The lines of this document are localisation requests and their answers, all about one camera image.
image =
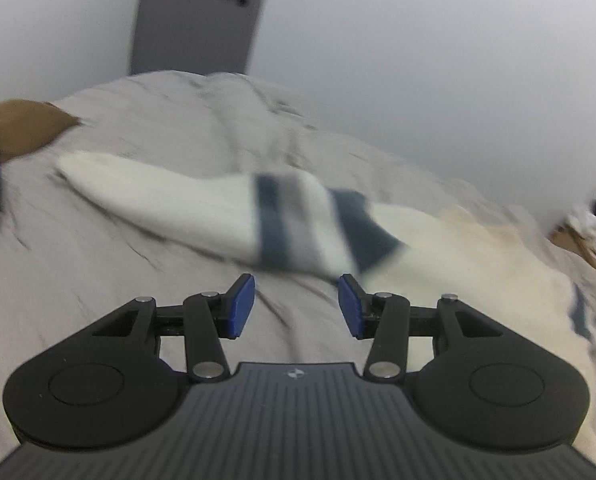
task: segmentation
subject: gray bedsheet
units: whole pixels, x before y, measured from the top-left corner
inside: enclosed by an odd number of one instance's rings
[[[0,396],[19,364],[131,298],[176,304],[201,290],[225,290],[252,270],[106,215],[55,174],[56,156],[71,150],[128,156],[190,176],[289,164],[375,202],[430,214],[460,204],[481,221],[515,222],[527,245],[574,277],[596,309],[596,272],[553,248],[523,211],[494,207],[465,184],[326,132],[308,102],[283,89],[239,75],[163,72],[123,78],[56,104],[83,125],[2,168]],[[241,361],[362,365],[369,342],[348,335],[331,283],[260,270],[255,276],[251,318],[240,339],[224,344],[232,367]],[[161,355],[183,369],[181,341],[164,341]],[[0,402],[0,460],[15,445]]]

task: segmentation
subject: brown pillow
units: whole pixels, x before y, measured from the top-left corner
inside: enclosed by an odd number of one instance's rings
[[[79,123],[51,103],[24,99],[1,102],[0,162],[34,152]]]

